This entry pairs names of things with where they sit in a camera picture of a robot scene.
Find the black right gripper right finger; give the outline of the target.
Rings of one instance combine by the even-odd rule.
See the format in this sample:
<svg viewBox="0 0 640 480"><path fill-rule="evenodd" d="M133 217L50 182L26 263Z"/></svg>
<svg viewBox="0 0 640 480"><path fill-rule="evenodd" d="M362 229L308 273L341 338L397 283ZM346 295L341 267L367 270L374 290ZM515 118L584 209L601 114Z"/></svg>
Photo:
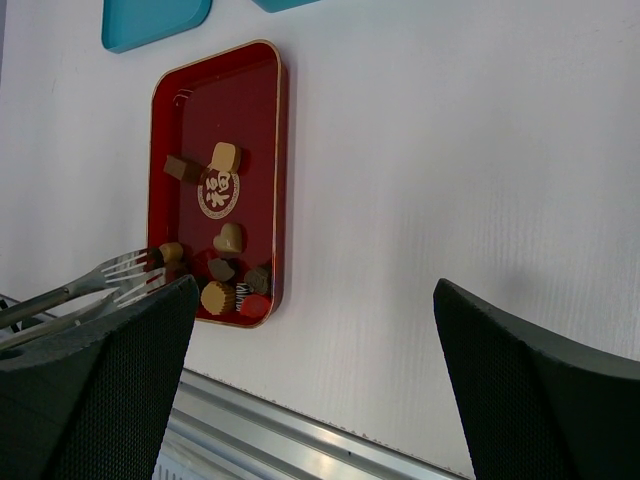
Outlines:
<svg viewBox="0 0 640 480"><path fill-rule="evenodd" d="M636 479L639 364L441 279L434 315L478 479Z"/></svg>

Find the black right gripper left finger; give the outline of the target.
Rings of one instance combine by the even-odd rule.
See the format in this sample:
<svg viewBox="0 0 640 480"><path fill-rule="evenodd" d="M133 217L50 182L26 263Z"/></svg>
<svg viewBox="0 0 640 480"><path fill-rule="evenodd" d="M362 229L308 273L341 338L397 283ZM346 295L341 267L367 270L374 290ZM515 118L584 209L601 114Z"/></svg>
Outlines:
<svg viewBox="0 0 640 480"><path fill-rule="evenodd" d="M185 276L2 352L2 478L151 478L198 305Z"/></svg>

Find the silver metal tongs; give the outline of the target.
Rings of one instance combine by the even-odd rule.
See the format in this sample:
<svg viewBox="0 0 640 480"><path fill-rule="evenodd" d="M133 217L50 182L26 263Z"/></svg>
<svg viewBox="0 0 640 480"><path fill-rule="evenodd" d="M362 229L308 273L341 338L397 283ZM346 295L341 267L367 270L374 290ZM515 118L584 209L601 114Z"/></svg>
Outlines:
<svg viewBox="0 0 640 480"><path fill-rule="evenodd" d="M103 298L79 310L21 330L1 341L6 353L38 338L79 326L101 315L127 307L176 278L160 249L148 247L124 253L98 264L87 274L1 312L1 327L12 327L54 307L94 293Z"/></svg>

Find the brown trapezoid chocolate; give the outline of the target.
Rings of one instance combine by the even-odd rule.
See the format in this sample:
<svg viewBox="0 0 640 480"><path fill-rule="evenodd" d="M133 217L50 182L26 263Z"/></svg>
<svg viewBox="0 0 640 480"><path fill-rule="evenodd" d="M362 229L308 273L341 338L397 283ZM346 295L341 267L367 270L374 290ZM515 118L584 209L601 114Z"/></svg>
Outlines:
<svg viewBox="0 0 640 480"><path fill-rule="evenodd" d="M164 265L166 276L180 278L189 274L187 265L182 261L170 261Z"/></svg>

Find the teal tin lid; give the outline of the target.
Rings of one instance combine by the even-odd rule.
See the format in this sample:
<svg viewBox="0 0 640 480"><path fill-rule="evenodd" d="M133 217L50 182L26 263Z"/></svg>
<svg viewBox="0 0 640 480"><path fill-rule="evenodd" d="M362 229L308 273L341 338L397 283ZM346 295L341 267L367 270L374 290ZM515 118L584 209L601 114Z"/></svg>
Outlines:
<svg viewBox="0 0 640 480"><path fill-rule="evenodd" d="M123 53L199 26L212 0L104 0L101 41Z"/></svg>

